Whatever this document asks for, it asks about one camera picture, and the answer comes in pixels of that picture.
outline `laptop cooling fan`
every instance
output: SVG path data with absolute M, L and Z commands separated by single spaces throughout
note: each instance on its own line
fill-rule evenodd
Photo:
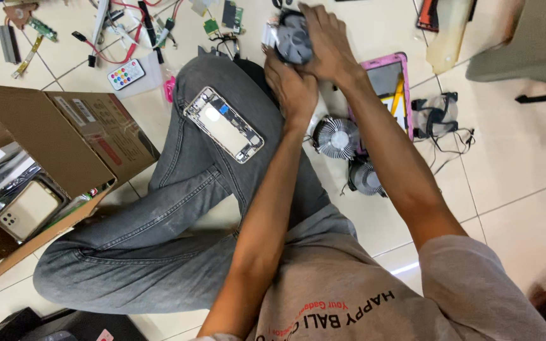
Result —
M 333 159 L 352 159 L 359 143 L 355 123 L 325 116 L 313 132 L 315 150 Z
M 387 197 L 374 165 L 368 159 L 358 159 L 349 165 L 349 188 L 365 195 L 379 194 L 383 198 Z

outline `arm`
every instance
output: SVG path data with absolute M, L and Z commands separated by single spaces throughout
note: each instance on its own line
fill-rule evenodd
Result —
M 305 72 L 333 81 L 357 119 L 376 174 L 417 249 L 429 239 L 448 234 L 467 236 L 454 218 L 425 160 L 374 92 L 365 70 L 355 61 L 346 25 L 323 6 L 302 6 L 315 59 Z
M 231 268 L 198 336 L 247 337 L 282 256 L 305 131 L 317 104 L 317 81 L 303 80 L 268 52 L 267 83 L 286 123 L 282 140 L 246 214 Z

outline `gray jeans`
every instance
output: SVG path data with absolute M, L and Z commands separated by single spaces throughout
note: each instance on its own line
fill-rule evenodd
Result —
M 43 297 L 73 309 L 113 314 L 174 313 L 212 305 L 231 264 L 237 233 L 177 236 L 231 194 L 242 216 L 246 214 L 284 124 L 263 91 L 262 68 L 247 66 L 206 55 L 183 67 L 149 194 L 100 223 L 58 238 L 34 272 L 34 286 Z M 264 147 L 246 164 L 182 117 L 188 101 L 205 86 L 216 89 L 263 136 Z M 345 220 L 330 205 L 303 152 L 290 239 L 335 230 L 354 235 Z

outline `cardboard box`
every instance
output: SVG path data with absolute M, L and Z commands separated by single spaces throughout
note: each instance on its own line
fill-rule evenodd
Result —
M 112 93 L 42 92 L 0 86 L 0 147 L 18 142 L 70 199 L 103 191 L 19 246 L 0 228 L 0 275 L 89 216 L 115 186 L 159 159 L 159 152 Z

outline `person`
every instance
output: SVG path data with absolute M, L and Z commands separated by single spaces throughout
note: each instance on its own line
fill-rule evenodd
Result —
M 301 10 L 314 51 L 304 67 L 267 51 L 260 76 L 214 56 L 182 69 L 148 196 L 54 242 L 35 270 L 37 291 L 100 313 L 209 308 L 198 335 L 208 340 L 546 340 L 546 322 L 496 254 L 466 235 L 376 96 L 345 23 L 323 6 Z M 419 252 L 424 297 L 364 251 L 302 151 L 317 80 L 333 81 L 355 114 Z M 244 165 L 182 116 L 205 86 L 265 140 Z M 231 194 L 242 214 L 239 233 L 176 238 Z

